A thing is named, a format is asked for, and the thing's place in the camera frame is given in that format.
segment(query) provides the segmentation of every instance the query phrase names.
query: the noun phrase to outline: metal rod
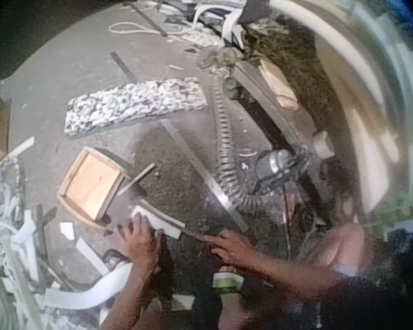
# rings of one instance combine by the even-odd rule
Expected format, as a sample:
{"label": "metal rod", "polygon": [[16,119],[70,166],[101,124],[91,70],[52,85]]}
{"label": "metal rod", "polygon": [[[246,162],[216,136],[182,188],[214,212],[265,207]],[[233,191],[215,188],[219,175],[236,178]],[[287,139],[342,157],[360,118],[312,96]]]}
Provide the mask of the metal rod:
{"label": "metal rod", "polygon": [[288,195],[286,194],[286,185],[283,184],[283,200],[284,200],[284,208],[283,208],[283,220],[284,220],[284,233],[286,235],[286,253],[287,258],[290,260],[291,258],[291,250],[290,250],[290,236],[289,236],[289,207],[288,207]]}
{"label": "metal rod", "polygon": [[142,12],[138,7],[136,7],[132,2],[128,2],[127,5],[132,7],[140,16],[143,17],[144,20],[148,22],[152,26],[153,29],[158,31],[161,36],[168,36],[168,33],[166,33],[155,21],[153,21],[151,18],[149,18],[146,14]]}
{"label": "metal rod", "polygon": [[133,72],[131,72],[131,70],[128,68],[128,66],[126,66],[126,64],[124,63],[124,61],[121,59],[121,57],[119,57],[118,53],[116,52],[111,52],[110,55],[112,56],[112,58],[114,59],[114,61],[116,62],[116,64],[120,67],[120,69],[124,72],[124,74],[126,75],[127,79],[131,82],[131,83],[137,83],[138,79],[136,79],[135,75],[133,74]]}
{"label": "metal rod", "polygon": [[133,180],[131,180],[123,189],[118,191],[118,196],[121,196],[123,193],[127,191],[131,186],[133,186],[136,182],[141,180],[145,175],[149,174],[156,165],[154,163],[151,163],[148,165],[141,173],[139,173]]}
{"label": "metal rod", "polygon": [[241,214],[234,208],[234,206],[229,201],[229,198],[220,188],[219,184],[214,180],[213,176],[208,172],[202,162],[196,157],[196,155],[182,138],[182,136],[180,136],[178,131],[174,128],[169,120],[161,119],[160,123],[167,130],[168,134],[173,138],[176,144],[182,149],[183,153],[191,162],[191,165],[193,165],[199,175],[203,178],[206,185],[210,188],[211,192],[216,196],[224,209],[229,213],[235,224],[242,232],[246,232],[248,230],[248,224],[245,222],[245,220],[243,220]]}

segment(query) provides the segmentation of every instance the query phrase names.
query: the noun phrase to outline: concrete floor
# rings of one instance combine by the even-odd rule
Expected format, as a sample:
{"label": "concrete floor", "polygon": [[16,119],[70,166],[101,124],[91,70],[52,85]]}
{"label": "concrete floor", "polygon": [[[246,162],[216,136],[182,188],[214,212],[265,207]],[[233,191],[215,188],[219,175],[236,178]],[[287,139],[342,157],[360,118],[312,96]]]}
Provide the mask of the concrete floor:
{"label": "concrete floor", "polygon": [[[146,11],[166,30],[164,16]],[[52,218],[45,225],[48,258],[51,266],[63,272],[82,288],[93,283],[98,273],[76,250],[75,242],[59,233],[59,222],[73,221],[77,237],[83,237],[98,253],[108,248],[119,249],[116,235],[103,238],[100,231],[76,220],[56,198],[66,172],[84,146],[100,148],[127,167],[131,175],[155,162],[159,175],[149,175],[141,184],[146,199],[161,211],[199,232],[235,228],[223,207],[211,194],[201,177],[190,165],[178,146],[157,119],[115,126],[73,140],[63,132],[67,102],[76,96],[128,83],[113,61],[115,51],[138,80],[196,76],[209,105],[211,77],[195,65],[197,54],[184,52],[190,45],[154,34],[117,35],[109,25],[121,21],[147,23],[128,8],[115,5],[83,19],[35,52],[2,85],[0,94],[11,102],[10,142],[12,150],[35,137],[35,145],[21,155],[26,182],[26,208],[35,212],[37,205]],[[178,71],[167,65],[184,68]],[[270,148],[249,115],[234,102],[229,102],[235,143],[238,148],[263,151]],[[211,106],[203,111],[176,114],[172,124],[180,130],[203,164],[214,173],[215,130]],[[126,221],[112,219],[110,226]],[[279,255],[283,251],[282,228],[278,218],[247,219],[249,234],[257,248]],[[190,238],[168,239],[175,260],[174,287],[178,293],[199,296],[211,287],[211,275],[218,260],[207,249]]]}

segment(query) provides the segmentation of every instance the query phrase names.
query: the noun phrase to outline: black hose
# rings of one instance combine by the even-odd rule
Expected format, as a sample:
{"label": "black hose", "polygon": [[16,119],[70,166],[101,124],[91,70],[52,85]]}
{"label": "black hose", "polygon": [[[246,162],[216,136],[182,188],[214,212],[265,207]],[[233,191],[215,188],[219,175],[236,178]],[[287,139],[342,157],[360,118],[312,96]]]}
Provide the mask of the black hose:
{"label": "black hose", "polygon": [[213,101],[217,134],[218,181],[235,208],[242,212],[252,212],[260,208],[262,198],[249,195],[240,183],[235,161],[231,123],[223,103],[222,86],[220,79],[215,77],[213,81]]}

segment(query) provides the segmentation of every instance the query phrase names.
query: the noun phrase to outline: wood scrap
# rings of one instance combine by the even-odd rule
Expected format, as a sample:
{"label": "wood scrap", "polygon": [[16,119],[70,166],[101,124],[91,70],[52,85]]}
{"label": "wood scrap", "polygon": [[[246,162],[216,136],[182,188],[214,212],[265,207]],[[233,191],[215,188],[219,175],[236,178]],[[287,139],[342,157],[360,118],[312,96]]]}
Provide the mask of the wood scrap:
{"label": "wood scrap", "polygon": [[285,108],[297,110],[299,107],[297,97],[294,91],[290,88],[286,77],[281,69],[272,64],[269,60],[261,59],[259,70],[263,75],[278,103]]}
{"label": "wood scrap", "polygon": [[126,170],[102,153],[85,146],[60,186],[57,197],[78,219],[105,229],[100,220],[124,178]]}

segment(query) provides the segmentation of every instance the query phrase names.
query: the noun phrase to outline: knee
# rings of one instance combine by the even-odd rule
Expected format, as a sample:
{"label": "knee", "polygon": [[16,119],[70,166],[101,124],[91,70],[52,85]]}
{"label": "knee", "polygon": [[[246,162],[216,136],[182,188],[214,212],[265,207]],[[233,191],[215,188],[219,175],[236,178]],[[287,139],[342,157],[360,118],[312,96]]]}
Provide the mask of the knee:
{"label": "knee", "polygon": [[345,223],[339,228],[339,233],[342,238],[355,237],[357,239],[365,239],[366,231],[362,225],[358,223]]}

